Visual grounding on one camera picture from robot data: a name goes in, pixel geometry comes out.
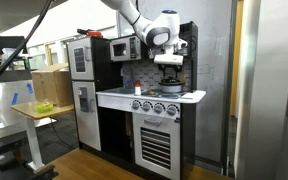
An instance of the table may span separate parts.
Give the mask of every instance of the table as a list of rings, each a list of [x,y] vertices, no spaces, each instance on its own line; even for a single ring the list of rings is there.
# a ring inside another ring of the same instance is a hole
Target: table
[[[28,143],[30,146],[31,155],[33,159],[33,161],[29,163],[29,165],[34,170],[44,166],[44,164],[42,163],[41,152],[40,152],[40,148],[39,148],[38,141],[37,141],[34,120],[40,120],[40,119],[47,118],[47,117],[57,116],[57,115],[65,114],[74,110],[74,105],[63,106],[63,107],[54,106],[53,110],[50,112],[38,113],[35,111],[35,106],[40,105],[40,104],[43,104],[43,103],[34,101],[34,102],[17,104],[17,105],[11,106],[12,109],[26,116],[25,128],[26,128],[27,139],[28,139]]]

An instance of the sink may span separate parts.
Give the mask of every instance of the sink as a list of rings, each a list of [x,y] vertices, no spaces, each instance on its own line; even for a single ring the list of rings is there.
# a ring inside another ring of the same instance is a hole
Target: sink
[[[108,89],[103,92],[106,93],[117,93],[117,94],[134,94],[135,89],[125,89],[125,88],[114,88],[114,89]]]

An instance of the robotic arm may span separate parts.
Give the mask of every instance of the robotic arm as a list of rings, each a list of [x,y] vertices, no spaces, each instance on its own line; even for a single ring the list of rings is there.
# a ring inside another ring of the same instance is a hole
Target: robotic arm
[[[136,35],[149,47],[164,46],[165,54],[156,55],[155,60],[163,63],[163,60],[174,60],[182,64],[183,57],[173,55],[187,42],[178,37],[180,18],[177,12],[164,10],[158,18],[151,22],[144,18],[133,6],[130,0],[101,0],[111,9],[118,11],[128,21]]]

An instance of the cabinet door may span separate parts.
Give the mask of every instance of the cabinet door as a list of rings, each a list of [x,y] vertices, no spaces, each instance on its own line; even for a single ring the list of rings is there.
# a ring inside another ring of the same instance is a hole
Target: cabinet door
[[[93,82],[73,82],[79,141],[101,150],[96,94]]]

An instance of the cabinet handle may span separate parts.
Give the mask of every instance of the cabinet handle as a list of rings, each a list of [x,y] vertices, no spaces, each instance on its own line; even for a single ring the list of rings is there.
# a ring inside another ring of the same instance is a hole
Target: cabinet handle
[[[91,54],[91,48],[84,46],[84,58],[86,61],[92,61],[92,54]]]
[[[92,102],[95,102],[95,100],[94,99],[90,100],[90,112],[91,113],[95,111],[94,108],[93,108]]]
[[[162,121],[144,119],[144,124],[159,127],[162,124]]]

